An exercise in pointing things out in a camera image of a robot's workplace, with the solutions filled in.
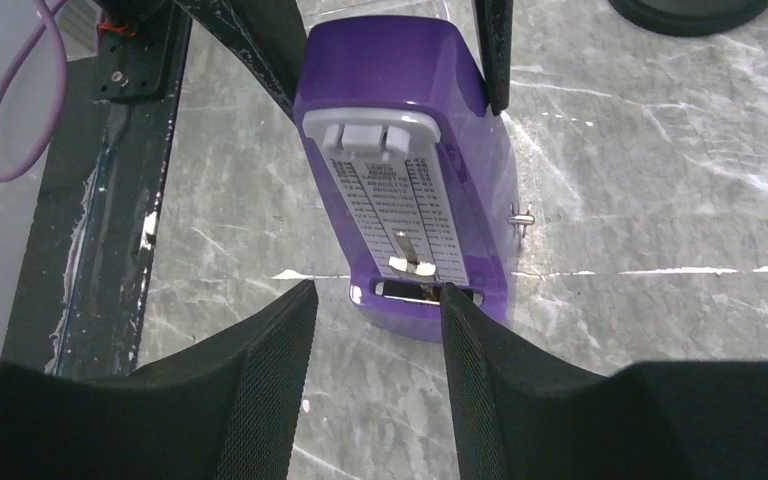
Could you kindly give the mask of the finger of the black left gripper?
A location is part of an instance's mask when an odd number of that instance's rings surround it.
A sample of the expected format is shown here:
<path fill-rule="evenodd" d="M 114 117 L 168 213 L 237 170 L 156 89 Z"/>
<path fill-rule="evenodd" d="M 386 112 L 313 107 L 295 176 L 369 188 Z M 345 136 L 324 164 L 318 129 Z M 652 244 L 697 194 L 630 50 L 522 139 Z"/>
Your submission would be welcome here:
<path fill-rule="evenodd" d="M 473 10 L 488 99 L 495 115 L 510 101 L 512 0 L 474 0 Z"/>
<path fill-rule="evenodd" d="M 296 0 L 178 0 L 293 116 L 307 33 Z"/>

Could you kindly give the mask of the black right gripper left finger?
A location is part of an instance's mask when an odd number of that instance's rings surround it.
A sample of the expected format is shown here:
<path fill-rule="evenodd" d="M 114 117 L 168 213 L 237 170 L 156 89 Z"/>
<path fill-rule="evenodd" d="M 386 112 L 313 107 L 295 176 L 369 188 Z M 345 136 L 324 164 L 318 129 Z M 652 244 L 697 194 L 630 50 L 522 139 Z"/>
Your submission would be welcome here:
<path fill-rule="evenodd" d="M 0 479 L 283 479 L 318 295 L 253 316 L 126 376 L 73 380 L 0 360 Z"/>

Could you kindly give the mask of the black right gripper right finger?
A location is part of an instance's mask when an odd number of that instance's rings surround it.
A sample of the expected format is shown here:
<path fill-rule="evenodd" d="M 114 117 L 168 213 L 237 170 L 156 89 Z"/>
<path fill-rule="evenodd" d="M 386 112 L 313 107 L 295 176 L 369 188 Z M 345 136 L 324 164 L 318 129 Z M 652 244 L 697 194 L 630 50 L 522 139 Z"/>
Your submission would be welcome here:
<path fill-rule="evenodd" d="M 464 479 L 768 479 L 768 361 L 645 361 L 602 376 L 451 284 L 441 326 Z"/>

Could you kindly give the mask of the purple metronome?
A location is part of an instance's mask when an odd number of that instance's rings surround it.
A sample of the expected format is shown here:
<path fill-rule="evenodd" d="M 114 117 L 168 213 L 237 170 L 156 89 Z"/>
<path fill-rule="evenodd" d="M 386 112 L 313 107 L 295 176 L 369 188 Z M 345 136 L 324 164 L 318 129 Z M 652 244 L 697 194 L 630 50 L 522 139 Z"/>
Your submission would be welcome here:
<path fill-rule="evenodd" d="M 515 152 L 455 25 L 369 15 L 314 26 L 293 117 L 367 321 L 439 342 L 451 283 L 510 322 Z"/>

